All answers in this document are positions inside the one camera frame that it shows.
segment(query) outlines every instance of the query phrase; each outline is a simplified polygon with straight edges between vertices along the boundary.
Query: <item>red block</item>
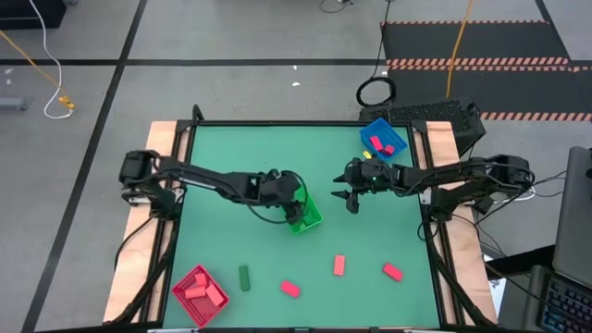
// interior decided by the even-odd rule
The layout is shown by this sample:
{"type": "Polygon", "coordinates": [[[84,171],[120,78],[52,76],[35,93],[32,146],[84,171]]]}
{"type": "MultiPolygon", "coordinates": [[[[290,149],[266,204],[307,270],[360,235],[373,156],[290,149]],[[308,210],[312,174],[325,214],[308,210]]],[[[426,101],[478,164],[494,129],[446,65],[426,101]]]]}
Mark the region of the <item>red block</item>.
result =
{"type": "Polygon", "coordinates": [[[190,300],[205,296],[205,287],[197,287],[185,290],[185,298],[190,300]]]}
{"type": "Polygon", "coordinates": [[[211,284],[210,287],[205,289],[205,293],[215,306],[220,305],[220,303],[224,301],[224,297],[220,295],[220,291],[218,291],[218,288],[216,288],[216,286],[213,284],[211,284]]]}
{"type": "Polygon", "coordinates": [[[386,263],[385,266],[382,268],[382,271],[385,272],[391,278],[394,278],[396,281],[401,282],[403,279],[403,273],[399,270],[399,268],[386,263]]]}
{"type": "Polygon", "coordinates": [[[382,152],[384,149],[382,142],[380,142],[380,139],[378,139],[376,135],[370,137],[370,143],[372,143],[374,149],[376,149],[378,152],[382,152]]]}
{"type": "Polygon", "coordinates": [[[280,288],[282,291],[289,294],[289,296],[293,298],[298,298],[298,296],[300,296],[300,288],[288,280],[283,280],[281,282],[280,288]]]}
{"type": "Polygon", "coordinates": [[[195,282],[197,282],[197,287],[207,287],[207,277],[205,277],[204,273],[196,274],[195,282]]]}
{"type": "Polygon", "coordinates": [[[391,156],[392,154],[395,153],[395,147],[391,146],[390,144],[387,144],[387,146],[385,147],[385,154],[387,154],[388,156],[391,156]]]}
{"type": "Polygon", "coordinates": [[[333,274],[342,277],[345,272],[345,255],[336,255],[335,264],[333,265],[333,274]]]}

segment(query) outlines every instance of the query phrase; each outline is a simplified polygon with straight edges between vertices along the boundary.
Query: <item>red basket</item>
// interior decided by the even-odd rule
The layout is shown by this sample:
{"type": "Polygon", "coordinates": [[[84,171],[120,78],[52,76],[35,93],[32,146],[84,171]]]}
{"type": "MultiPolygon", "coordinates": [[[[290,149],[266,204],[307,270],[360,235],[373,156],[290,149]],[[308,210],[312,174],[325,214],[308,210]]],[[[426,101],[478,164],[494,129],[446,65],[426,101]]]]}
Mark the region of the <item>red basket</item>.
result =
{"type": "Polygon", "coordinates": [[[189,317],[193,319],[197,327],[203,328],[205,327],[214,317],[228,304],[229,298],[228,295],[218,286],[218,284],[214,281],[212,276],[203,268],[201,265],[197,265],[191,272],[189,272],[175,287],[173,287],[173,293],[177,300],[183,306],[183,309],[187,312],[189,317]],[[224,299],[222,303],[218,306],[214,305],[210,299],[205,297],[199,297],[194,299],[186,299],[185,298],[185,290],[194,288],[197,285],[195,281],[195,275],[198,273],[205,273],[205,276],[208,280],[209,284],[214,284],[220,295],[224,299]]]}

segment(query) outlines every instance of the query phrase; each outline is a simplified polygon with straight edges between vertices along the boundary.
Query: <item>black metal frame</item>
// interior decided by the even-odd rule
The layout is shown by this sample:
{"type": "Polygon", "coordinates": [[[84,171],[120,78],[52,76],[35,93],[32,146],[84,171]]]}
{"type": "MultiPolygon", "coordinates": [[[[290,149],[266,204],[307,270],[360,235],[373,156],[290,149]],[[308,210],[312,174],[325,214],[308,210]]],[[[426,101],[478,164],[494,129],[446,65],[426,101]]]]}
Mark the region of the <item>black metal frame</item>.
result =
{"type": "MultiPolygon", "coordinates": [[[[199,127],[199,126],[362,127],[362,126],[365,126],[369,123],[370,123],[370,121],[359,121],[359,120],[353,120],[353,121],[351,121],[351,120],[336,120],[336,121],[322,121],[322,120],[321,121],[319,121],[319,120],[304,120],[304,121],[301,121],[301,120],[297,120],[297,121],[294,121],[294,120],[243,120],[243,121],[204,120],[204,116],[202,115],[201,111],[199,110],[199,107],[197,107],[197,105],[196,105],[193,108],[192,119],[178,120],[176,129],[175,129],[175,137],[173,140],[173,151],[172,151],[171,155],[176,158],[179,157],[179,147],[180,147],[180,143],[182,140],[182,136],[188,131],[187,134],[189,135],[189,138],[188,138],[187,148],[186,148],[186,152],[185,152],[185,156],[184,156],[183,160],[185,162],[191,161],[191,153],[193,150],[193,143],[195,141],[197,127],[199,127]]],[[[415,122],[413,124],[416,126],[420,125],[418,127],[422,128],[421,124],[417,124],[415,122]]],[[[393,121],[393,122],[391,122],[392,126],[404,127],[407,129],[408,140],[409,140],[409,145],[410,145],[410,149],[411,149],[412,162],[415,167],[419,167],[419,158],[418,158],[418,153],[416,150],[415,139],[414,139],[414,130],[416,130],[416,128],[413,126],[413,124],[410,121],[393,121]]],[[[433,160],[432,160],[432,155],[431,155],[431,148],[429,146],[429,140],[427,138],[427,132],[422,129],[419,129],[418,132],[420,133],[421,138],[422,138],[423,148],[424,148],[424,152],[425,152],[425,160],[427,162],[427,166],[431,167],[431,166],[433,166],[433,160]]],[[[171,185],[172,185],[172,182],[168,182],[166,184],[166,186],[168,188],[170,188],[171,185]]],[[[423,209],[421,211],[422,211],[422,221],[425,221],[427,218],[426,212],[423,209]]],[[[158,226],[157,226],[155,240],[154,240],[154,247],[153,247],[153,251],[152,251],[152,255],[151,255],[151,263],[150,263],[150,267],[148,270],[149,274],[154,271],[155,264],[158,262],[158,259],[160,257],[161,247],[163,245],[163,239],[165,236],[166,223],[167,222],[163,221],[163,220],[158,221],[158,226]]],[[[180,220],[173,221],[171,232],[176,232],[177,230],[179,230],[179,225],[180,225],[180,220]]],[[[429,224],[424,224],[424,232],[426,234],[431,232],[429,224]]],[[[451,272],[453,272],[452,255],[450,252],[450,244],[448,243],[448,233],[446,231],[445,225],[440,226],[440,237],[442,240],[443,257],[444,257],[446,263],[448,263],[449,267],[451,268],[451,272]]],[[[139,318],[140,321],[138,323],[116,324],[116,325],[103,326],[103,327],[80,327],[80,328],[72,328],[72,329],[64,329],[64,330],[54,330],[51,332],[53,332],[53,333],[57,333],[57,332],[64,332],[64,333],[89,332],[89,333],[91,333],[91,332],[112,332],[112,331],[113,332],[118,332],[118,331],[120,331],[120,332],[141,332],[141,331],[146,331],[147,329],[155,329],[155,328],[162,327],[164,312],[165,312],[165,309],[167,306],[167,295],[168,295],[168,291],[170,288],[172,263],[174,262],[175,250],[176,250],[176,245],[177,245],[177,239],[173,239],[171,241],[174,241],[172,244],[171,264],[164,272],[163,288],[162,288],[162,292],[160,295],[161,299],[160,299],[160,303],[159,303],[159,307],[158,307],[158,317],[157,317],[156,321],[147,321],[147,315],[150,310],[150,302],[151,302],[151,298],[148,297],[146,299],[143,307],[141,308],[140,318],[139,318]]],[[[428,242],[425,243],[425,246],[426,246],[426,250],[427,250],[427,257],[428,257],[428,262],[430,265],[430,271],[431,271],[431,275],[432,275],[432,283],[434,286],[434,296],[435,296],[436,308],[437,308],[437,313],[438,313],[438,321],[440,324],[440,328],[443,328],[443,327],[448,326],[449,324],[446,320],[444,302],[442,300],[442,293],[441,293],[442,286],[440,285],[439,272],[436,268],[436,259],[434,258],[434,255],[429,250],[428,242]]],[[[458,308],[461,309],[460,303],[458,302],[458,300],[456,300],[456,297],[454,295],[452,295],[452,297],[453,297],[453,301],[455,303],[458,303],[458,308]]],[[[460,311],[457,311],[457,305],[455,305],[454,310],[455,310],[455,314],[457,317],[457,323],[461,323],[461,321],[459,321],[459,317],[463,318],[462,309],[460,311]]],[[[273,332],[289,332],[289,333],[295,333],[297,331],[302,331],[302,332],[312,333],[312,332],[342,332],[343,329],[342,328],[313,328],[313,327],[303,328],[303,329],[298,329],[298,328],[294,328],[294,327],[293,328],[256,328],[256,327],[252,327],[252,328],[205,328],[205,329],[200,329],[200,331],[207,331],[207,332],[229,332],[229,331],[232,331],[232,332],[242,332],[242,331],[266,332],[266,331],[270,331],[271,332],[271,331],[273,331],[273,332]]],[[[351,332],[351,333],[357,333],[357,332],[363,332],[363,333],[376,332],[377,333],[377,332],[403,332],[404,330],[403,329],[383,329],[383,328],[379,328],[379,327],[369,327],[369,328],[347,329],[347,331],[351,332]]]]}
{"type": "MultiPolygon", "coordinates": [[[[186,149],[186,154],[184,156],[184,161],[190,162],[193,142],[195,141],[195,136],[196,136],[196,130],[197,130],[197,127],[201,127],[201,126],[206,126],[206,127],[207,126],[362,127],[362,126],[365,126],[369,123],[371,123],[371,121],[359,121],[359,120],[328,120],[328,121],[324,121],[324,120],[205,120],[204,116],[200,112],[199,108],[194,107],[192,119],[178,120],[176,131],[175,131],[175,138],[173,141],[173,154],[172,155],[175,158],[179,157],[178,153],[179,153],[181,137],[182,137],[183,133],[186,130],[188,130],[189,131],[189,140],[188,140],[188,146],[186,149]]],[[[395,127],[404,127],[407,129],[408,141],[410,143],[413,165],[415,167],[418,167],[419,166],[418,154],[416,151],[415,140],[414,140],[414,136],[413,136],[414,128],[413,128],[412,122],[410,122],[410,121],[392,121],[391,125],[395,126],[395,127]]],[[[432,162],[432,156],[431,156],[431,149],[429,146],[429,140],[427,138],[427,133],[425,131],[421,131],[421,130],[419,132],[421,134],[422,142],[424,145],[425,159],[428,163],[428,166],[431,167],[431,166],[433,166],[433,162],[432,162]]],[[[422,211],[422,218],[425,218],[425,212],[423,212],[423,211],[422,211]]],[[[153,253],[152,253],[152,258],[151,258],[151,267],[150,267],[148,273],[152,272],[152,269],[153,269],[155,263],[157,262],[158,254],[160,254],[160,248],[162,246],[162,241],[163,241],[163,237],[164,237],[165,224],[166,224],[166,221],[159,221],[159,227],[157,229],[156,240],[154,242],[153,253]]],[[[179,224],[180,224],[180,221],[174,222],[173,229],[178,229],[179,224]]],[[[431,232],[429,225],[424,224],[424,228],[425,228],[425,232],[431,232]]],[[[454,267],[452,264],[453,263],[452,255],[451,255],[451,251],[450,251],[450,244],[448,242],[448,232],[446,231],[445,226],[443,227],[443,229],[444,229],[444,231],[442,231],[442,228],[440,228],[440,237],[442,238],[442,240],[441,240],[442,252],[443,252],[443,256],[444,256],[445,261],[447,263],[449,263],[450,271],[454,275],[454,267]]],[[[176,249],[176,243],[173,244],[173,248],[172,248],[171,255],[173,258],[174,258],[175,249],[176,249]]],[[[446,312],[444,309],[444,302],[442,300],[442,293],[441,293],[442,286],[440,285],[439,273],[438,273],[438,270],[436,269],[435,258],[433,257],[433,255],[429,251],[428,244],[426,244],[426,250],[427,250],[427,254],[428,254],[428,262],[430,264],[432,283],[434,285],[434,295],[435,295],[435,302],[436,302],[437,313],[438,313],[438,321],[439,321],[440,325],[442,326],[444,324],[447,324],[446,312]]],[[[171,272],[172,272],[172,264],[171,264],[171,267],[169,267],[165,271],[165,278],[163,281],[163,289],[161,292],[161,300],[160,300],[159,308],[158,308],[158,317],[157,317],[158,322],[162,322],[162,320],[164,319],[164,311],[165,311],[166,304],[167,304],[167,295],[168,295],[168,290],[170,288],[171,272]]],[[[455,311],[455,314],[457,317],[456,318],[457,323],[464,323],[462,308],[460,306],[460,303],[458,302],[458,300],[454,296],[453,296],[453,303],[455,304],[454,311],[455,311]]],[[[147,320],[147,314],[148,314],[149,307],[150,307],[150,298],[146,300],[146,303],[144,304],[144,306],[142,308],[141,315],[146,314],[146,315],[140,317],[140,319],[142,321],[147,320]]]]}

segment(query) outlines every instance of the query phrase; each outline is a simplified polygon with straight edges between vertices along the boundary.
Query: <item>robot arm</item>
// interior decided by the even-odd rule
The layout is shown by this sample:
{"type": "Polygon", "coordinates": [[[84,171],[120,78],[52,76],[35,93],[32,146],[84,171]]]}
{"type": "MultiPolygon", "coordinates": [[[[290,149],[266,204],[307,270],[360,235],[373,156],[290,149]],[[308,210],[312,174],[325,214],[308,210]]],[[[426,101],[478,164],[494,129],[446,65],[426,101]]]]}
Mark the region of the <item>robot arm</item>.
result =
{"type": "MultiPolygon", "coordinates": [[[[301,187],[301,183],[299,177],[290,171],[272,169],[267,174],[218,173],[161,156],[155,151],[126,154],[119,172],[119,181],[124,189],[145,195],[151,203],[151,216],[178,217],[176,195],[160,185],[163,180],[176,180],[215,191],[235,204],[283,207],[288,212],[286,218],[289,222],[302,216],[302,204],[294,200],[294,192],[301,187]]],[[[130,193],[124,193],[123,196],[129,197],[130,193]]]]}
{"type": "Polygon", "coordinates": [[[358,195],[394,191],[398,196],[421,193],[431,187],[465,181],[455,189],[433,189],[425,204],[435,219],[450,220],[454,209],[462,203],[475,200],[475,209],[485,214],[493,204],[489,197],[494,192],[517,195],[527,191],[534,182],[528,161],[521,157],[496,155],[489,158],[474,157],[465,162],[420,169],[389,165],[377,158],[365,161],[354,158],[343,174],[333,180],[345,182],[351,191],[334,191],[333,195],[346,200],[347,209],[357,214],[358,195]]]}

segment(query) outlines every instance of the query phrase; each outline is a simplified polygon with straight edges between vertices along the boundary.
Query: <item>green table surface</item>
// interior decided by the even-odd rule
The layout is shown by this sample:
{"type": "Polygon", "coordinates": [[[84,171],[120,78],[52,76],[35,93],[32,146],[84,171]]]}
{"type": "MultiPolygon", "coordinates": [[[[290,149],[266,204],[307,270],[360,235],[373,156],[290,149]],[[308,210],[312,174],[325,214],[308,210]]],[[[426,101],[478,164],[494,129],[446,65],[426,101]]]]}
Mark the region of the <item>green table surface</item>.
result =
{"type": "MultiPolygon", "coordinates": [[[[209,327],[438,327],[426,244],[416,196],[384,192],[361,197],[350,214],[332,182],[364,146],[357,127],[199,127],[191,163],[219,172],[292,170],[300,174],[323,222],[300,235],[271,225],[244,205],[191,187],[185,198],[171,289],[203,265],[229,296],[209,327]],[[336,254],[346,256],[345,275],[333,275],[336,254]],[[392,263],[396,282],[382,273],[392,263]],[[241,291],[239,266],[248,265],[251,290],[241,291]],[[293,299],[279,286],[288,279],[301,288],[293,299]]],[[[395,130],[407,141],[406,128],[395,130]]],[[[392,162],[412,165],[410,149],[392,162]]],[[[276,208],[256,208],[283,218],[276,208]]],[[[164,327],[195,327],[175,296],[166,303],[164,327]]]]}

